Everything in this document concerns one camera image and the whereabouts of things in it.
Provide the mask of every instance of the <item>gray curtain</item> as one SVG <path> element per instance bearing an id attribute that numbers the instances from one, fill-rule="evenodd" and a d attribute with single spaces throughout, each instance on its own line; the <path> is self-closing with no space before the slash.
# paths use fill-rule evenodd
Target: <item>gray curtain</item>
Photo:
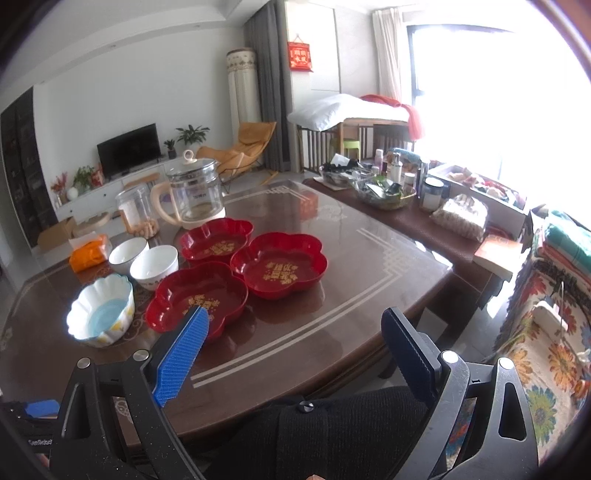
<path id="1" fill-rule="evenodd" d="M 246 46 L 256 51 L 262 121 L 277 123 L 263 155 L 265 166 L 272 170 L 288 171 L 291 168 L 290 147 L 275 2 L 271 0 L 265 4 L 246 22 L 244 36 Z"/>

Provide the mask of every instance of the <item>white scalloped bowl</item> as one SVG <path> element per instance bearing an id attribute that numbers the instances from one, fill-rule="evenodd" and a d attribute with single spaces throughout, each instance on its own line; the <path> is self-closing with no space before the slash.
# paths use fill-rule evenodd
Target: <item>white scalloped bowl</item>
<path id="1" fill-rule="evenodd" d="M 68 333 L 90 346 L 109 346 L 124 335 L 134 313 L 131 283 L 127 277 L 112 274 L 80 292 L 66 318 Z"/>

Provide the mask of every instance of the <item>glass teapot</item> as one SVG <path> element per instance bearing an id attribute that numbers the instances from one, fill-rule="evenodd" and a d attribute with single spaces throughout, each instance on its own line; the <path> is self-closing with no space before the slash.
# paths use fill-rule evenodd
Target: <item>glass teapot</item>
<path id="1" fill-rule="evenodd" d="M 162 219 L 190 230 L 226 216 L 217 165 L 217 160 L 194 158 L 191 150 L 185 150 L 181 161 L 166 171 L 168 180 L 156 184 L 150 193 L 152 205 Z M 173 204 L 172 216 L 160 203 L 160 196 L 166 193 Z"/>

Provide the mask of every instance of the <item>metal screw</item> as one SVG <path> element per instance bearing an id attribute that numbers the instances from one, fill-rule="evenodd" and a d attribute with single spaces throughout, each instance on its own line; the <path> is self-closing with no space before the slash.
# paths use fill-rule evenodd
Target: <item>metal screw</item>
<path id="1" fill-rule="evenodd" d="M 80 360 L 78 360 L 78 363 L 76 364 L 78 366 L 78 368 L 86 368 L 90 365 L 90 358 L 83 357 Z"/>
<path id="2" fill-rule="evenodd" d="M 456 363 L 460 357 L 458 357 L 456 352 L 452 352 L 451 350 L 445 350 L 441 356 L 448 364 Z"/>
<path id="3" fill-rule="evenodd" d="M 515 366 L 513 361 L 505 356 L 499 358 L 499 365 L 505 370 L 511 370 Z"/>
<path id="4" fill-rule="evenodd" d="M 311 401 L 303 400 L 299 403 L 298 409 L 302 413 L 310 413 L 314 410 L 314 404 Z"/>
<path id="5" fill-rule="evenodd" d="M 148 358 L 148 355 L 150 353 L 147 350 L 138 350 L 137 352 L 134 353 L 134 360 L 136 362 L 143 362 L 144 360 L 146 360 Z"/>

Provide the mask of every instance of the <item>white ceramic bowl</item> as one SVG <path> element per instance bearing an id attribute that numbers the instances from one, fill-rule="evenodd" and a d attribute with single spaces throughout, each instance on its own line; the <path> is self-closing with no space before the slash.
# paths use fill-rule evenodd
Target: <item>white ceramic bowl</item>
<path id="1" fill-rule="evenodd" d="M 141 252 L 149 250 L 148 241 L 142 237 L 126 240 L 109 255 L 111 268 L 120 275 L 129 275 L 131 264 Z"/>
<path id="2" fill-rule="evenodd" d="M 134 313 L 131 282 L 113 273 L 80 292 L 66 319 L 68 333 L 90 346 L 108 346 L 127 331 Z"/>
<path id="3" fill-rule="evenodd" d="M 142 252 L 131 264 L 129 273 L 143 288 L 154 291 L 163 279 L 177 270 L 177 249 L 172 245 L 159 245 Z"/>

